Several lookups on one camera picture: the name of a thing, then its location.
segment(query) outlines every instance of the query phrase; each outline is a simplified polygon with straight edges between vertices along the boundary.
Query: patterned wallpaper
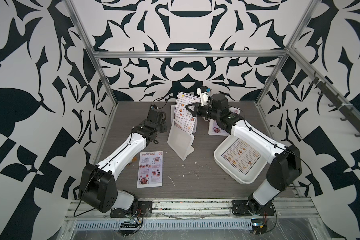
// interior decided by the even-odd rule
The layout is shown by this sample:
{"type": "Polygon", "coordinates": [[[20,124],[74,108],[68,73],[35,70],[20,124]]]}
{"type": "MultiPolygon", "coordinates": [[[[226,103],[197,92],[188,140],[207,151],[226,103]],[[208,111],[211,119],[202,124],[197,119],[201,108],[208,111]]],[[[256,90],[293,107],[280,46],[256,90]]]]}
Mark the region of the patterned wallpaper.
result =
{"type": "Polygon", "coordinates": [[[61,0],[0,0],[0,239],[55,239],[112,103],[61,0]]]}
{"type": "MultiPolygon", "coordinates": [[[[97,51],[283,49],[309,0],[73,0],[97,51]]],[[[103,59],[119,101],[201,86],[256,100],[276,64],[262,58],[103,59]]]]}
{"type": "Polygon", "coordinates": [[[98,51],[284,48],[308,0],[74,0],[98,51]]]}
{"type": "MultiPolygon", "coordinates": [[[[360,111],[360,0],[323,0],[297,50],[360,111]]],[[[360,138],[289,58],[261,103],[274,137],[300,149],[298,178],[332,237],[360,239],[360,138]]]]}
{"type": "Polygon", "coordinates": [[[118,101],[152,101],[208,86],[229,100],[256,100],[277,57],[122,58],[100,64],[118,101]]]}

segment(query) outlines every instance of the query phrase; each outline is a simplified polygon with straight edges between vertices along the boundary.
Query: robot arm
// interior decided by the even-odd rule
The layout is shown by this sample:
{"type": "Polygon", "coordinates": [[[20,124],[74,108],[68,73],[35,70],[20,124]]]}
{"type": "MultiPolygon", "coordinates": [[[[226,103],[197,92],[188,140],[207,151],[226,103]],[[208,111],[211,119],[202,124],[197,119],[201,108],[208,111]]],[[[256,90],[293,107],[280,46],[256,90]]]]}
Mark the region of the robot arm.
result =
{"type": "Polygon", "coordinates": [[[121,171],[158,133],[167,132],[166,114],[152,105],[147,118],[131,130],[129,137],[111,155],[96,166],[87,163],[82,171],[79,198],[102,213],[120,208],[135,212],[137,197],[117,190],[115,181],[121,171]]]}
{"type": "Polygon", "coordinates": [[[240,209],[246,208],[247,212],[259,214],[264,207],[271,204],[276,195],[285,190],[301,175],[298,148],[295,146],[287,147],[274,141],[251,126],[239,114],[232,113],[224,94],[213,94],[209,104],[192,103],[186,108],[193,117],[211,118],[216,121],[221,129],[250,143],[271,164],[264,182],[249,196],[246,206],[238,206],[238,212],[246,212],[244,209],[240,209]]]}

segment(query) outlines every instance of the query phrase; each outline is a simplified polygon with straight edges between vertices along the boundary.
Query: restaurant special menu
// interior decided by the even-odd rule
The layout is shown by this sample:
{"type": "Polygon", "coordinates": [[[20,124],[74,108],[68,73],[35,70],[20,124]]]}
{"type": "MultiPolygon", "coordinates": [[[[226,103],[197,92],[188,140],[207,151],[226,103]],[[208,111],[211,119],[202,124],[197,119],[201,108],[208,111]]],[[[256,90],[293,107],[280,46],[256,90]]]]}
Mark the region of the restaurant special menu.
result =
{"type": "Polygon", "coordinates": [[[245,175],[261,157],[258,151],[241,139],[232,144],[221,156],[245,175]]]}
{"type": "Polygon", "coordinates": [[[191,103],[199,102],[199,97],[179,92],[176,99],[174,125],[181,130],[192,134],[193,127],[195,126],[195,118],[192,117],[192,114],[185,108],[185,106],[191,103]]]}
{"type": "Polygon", "coordinates": [[[141,152],[137,188],[163,185],[163,151],[141,152]]]}

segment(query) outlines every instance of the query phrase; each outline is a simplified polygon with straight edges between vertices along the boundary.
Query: black cable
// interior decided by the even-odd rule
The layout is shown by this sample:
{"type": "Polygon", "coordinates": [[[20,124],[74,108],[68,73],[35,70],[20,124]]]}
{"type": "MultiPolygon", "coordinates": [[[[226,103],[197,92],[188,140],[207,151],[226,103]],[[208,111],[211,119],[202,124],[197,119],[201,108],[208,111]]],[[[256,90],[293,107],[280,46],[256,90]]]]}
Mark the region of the black cable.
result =
{"type": "MultiPolygon", "coordinates": [[[[127,144],[120,152],[118,152],[110,161],[112,161],[117,155],[119,155],[119,154],[129,145],[129,143],[131,142],[131,139],[132,139],[132,129],[131,129],[131,137],[129,138],[128,144],[127,144]]],[[[86,211],[86,212],[82,212],[82,213],[79,214],[79,215],[75,215],[77,209],[79,208],[79,206],[80,206],[80,204],[81,204],[82,198],[84,197],[84,194],[86,193],[86,190],[87,190],[87,188],[88,188],[88,185],[89,185],[89,183],[92,181],[92,179],[94,178],[94,176],[95,176],[95,175],[93,175],[93,176],[90,178],[90,180],[88,181],[88,183],[87,183],[87,185],[86,185],[86,187],[85,187],[85,189],[84,189],[84,191],[83,191],[83,194],[81,195],[79,204],[77,205],[77,207],[76,207],[76,209],[75,209],[75,212],[73,213],[73,216],[74,216],[74,217],[78,217],[78,216],[80,216],[80,215],[82,215],[82,214],[85,214],[85,213],[87,213],[87,212],[90,212],[90,211],[94,210],[94,208],[93,208],[93,209],[88,210],[88,211],[86,211]]]]}
{"type": "Polygon", "coordinates": [[[120,224],[120,226],[119,226],[119,232],[121,232],[121,226],[122,225],[130,225],[130,226],[136,226],[136,227],[138,227],[138,226],[140,226],[136,231],[134,231],[132,234],[135,234],[135,233],[137,233],[142,227],[143,227],[143,217],[141,218],[141,222],[140,223],[136,223],[136,221],[135,221],[135,223],[130,223],[130,222],[123,222],[123,223],[121,223],[120,224]]]}
{"type": "Polygon", "coordinates": [[[84,189],[84,191],[83,191],[83,194],[81,195],[79,204],[77,205],[77,207],[76,207],[76,209],[75,209],[75,212],[73,213],[73,216],[74,216],[74,217],[78,217],[78,216],[80,216],[80,215],[82,215],[82,214],[85,214],[85,213],[87,213],[87,212],[90,212],[90,211],[94,210],[94,208],[93,208],[93,209],[91,209],[91,210],[82,212],[82,213],[79,214],[79,215],[76,215],[76,211],[77,211],[77,209],[79,208],[79,206],[80,206],[80,204],[81,204],[81,201],[82,201],[82,198],[84,197],[84,194],[86,193],[86,190],[87,190],[87,188],[88,188],[88,185],[89,185],[89,183],[91,182],[91,180],[93,179],[94,176],[95,176],[95,175],[93,175],[93,176],[91,177],[91,179],[88,181],[88,183],[87,183],[87,185],[86,185],[86,187],[85,187],[85,189],[84,189]]]}
{"type": "Polygon", "coordinates": [[[277,212],[276,212],[276,209],[275,209],[275,215],[276,215],[275,225],[273,225],[273,228],[271,228],[271,229],[268,230],[268,231],[265,231],[264,233],[270,232],[270,231],[272,231],[272,230],[276,227],[276,225],[277,225],[277,212]]]}
{"type": "Polygon", "coordinates": [[[253,131],[253,132],[256,133],[257,135],[259,135],[260,137],[262,137],[265,141],[267,141],[267,142],[269,142],[270,144],[272,144],[274,147],[277,147],[277,148],[279,148],[279,149],[281,149],[281,150],[283,150],[283,151],[287,151],[287,152],[289,152],[290,154],[292,154],[292,155],[294,155],[295,157],[297,157],[298,159],[300,159],[300,160],[308,167],[308,169],[311,171],[311,174],[313,175],[312,169],[308,166],[308,164],[307,164],[304,160],[302,160],[299,156],[297,156],[297,155],[294,154],[293,152],[288,151],[287,149],[283,149],[283,148],[277,146],[277,144],[274,144],[274,143],[272,143],[271,141],[269,141],[268,139],[266,139],[265,137],[261,136],[258,132],[254,131],[254,130],[252,129],[252,127],[248,127],[247,122],[245,121],[245,117],[244,117],[244,116],[243,116],[243,119],[244,119],[245,126],[246,126],[247,128],[249,128],[250,131],[253,131]]]}
{"type": "Polygon", "coordinates": [[[158,109],[162,109],[162,108],[164,108],[164,107],[165,107],[165,105],[168,103],[168,100],[169,100],[169,99],[167,99],[167,98],[166,98],[166,99],[165,99],[165,104],[164,104],[164,106],[162,106],[161,108],[158,108],[158,109]]]}
{"type": "Polygon", "coordinates": [[[140,225],[139,229],[137,229],[134,233],[137,233],[142,227],[143,227],[143,218],[141,218],[141,225],[140,225]]]}
{"type": "Polygon", "coordinates": [[[154,101],[156,101],[156,100],[162,100],[162,99],[164,99],[165,98],[165,104],[164,104],[164,106],[162,107],[162,108],[164,108],[165,107],[165,105],[167,104],[167,102],[168,102],[168,100],[169,99],[167,99],[167,97],[162,97],[162,98],[156,98],[155,100],[153,100],[152,102],[151,102],[151,104],[149,104],[149,108],[151,108],[151,105],[152,105],[152,103],[154,103],[154,101]]]}
{"type": "Polygon", "coordinates": [[[242,217],[242,216],[245,216],[245,215],[247,215],[247,214],[252,214],[252,213],[253,213],[253,212],[247,212],[247,213],[245,213],[245,214],[235,214],[235,213],[233,212],[233,208],[232,208],[231,212],[232,212],[232,214],[235,215],[236,217],[242,217]]]}
{"type": "Polygon", "coordinates": [[[111,162],[115,157],[117,157],[124,149],[126,149],[128,147],[128,145],[130,144],[131,142],[131,139],[132,139],[132,130],[133,128],[131,129],[131,137],[129,138],[129,142],[127,143],[127,145],[120,151],[118,152],[113,158],[111,158],[111,160],[109,162],[111,162]]]}

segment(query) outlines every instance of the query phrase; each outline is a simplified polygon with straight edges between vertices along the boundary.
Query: gray wood grain surface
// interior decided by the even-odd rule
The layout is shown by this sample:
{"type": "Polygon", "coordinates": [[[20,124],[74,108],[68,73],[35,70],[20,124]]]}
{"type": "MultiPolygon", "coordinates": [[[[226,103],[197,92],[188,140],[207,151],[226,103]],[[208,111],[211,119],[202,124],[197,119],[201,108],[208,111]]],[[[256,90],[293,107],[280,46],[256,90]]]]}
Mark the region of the gray wood grain surface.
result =
{"type": "MultiPolygon", "coordinates": [[[[116,181],[117,189],[127,190],[141,199],[179,199],[179,198],[242,198],[253,193],[265,179],[269,168],[267,164],[252,184],[239,184],[221,169],[214,160],[213,152],[226,138],[225,136],[208,135],[208,122],[198,119],[197,132],[192,146],[195,151],[185,161],[182,161],[167,144],[170,131],[170,105],[162,109],[167,113],[168,132],[159,134],[156,138],[159,144],[150,143],[143,152],[163,151],[163,186],[151,188],[136,188],[139,157],[124,168],[116,181]]],[[[143,121],[148,114],[150,103],[120,102],[115,118],[109,130],[101,159],[106,158],[127,139],[133,126],[143,121]]],[[[240,108],[245,119],[259,131],[266,133],[260,115],[252,101],[230,103],[240,108]]],[[[280,193],[278,197],[294,197],[291,189],[280,193]]]]}

